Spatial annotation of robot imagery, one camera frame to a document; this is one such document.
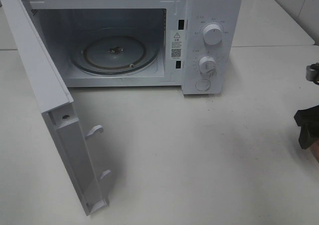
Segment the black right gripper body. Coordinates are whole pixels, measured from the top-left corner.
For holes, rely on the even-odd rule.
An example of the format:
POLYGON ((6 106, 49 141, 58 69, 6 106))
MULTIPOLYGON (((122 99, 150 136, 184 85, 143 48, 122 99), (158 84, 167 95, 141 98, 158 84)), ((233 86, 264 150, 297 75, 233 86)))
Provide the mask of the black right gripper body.
POLYGON ((319 140, 319 106, 298 110, 294 120, 301 128, 299 144, 302 149, 308 149, 313 143, 319 140))

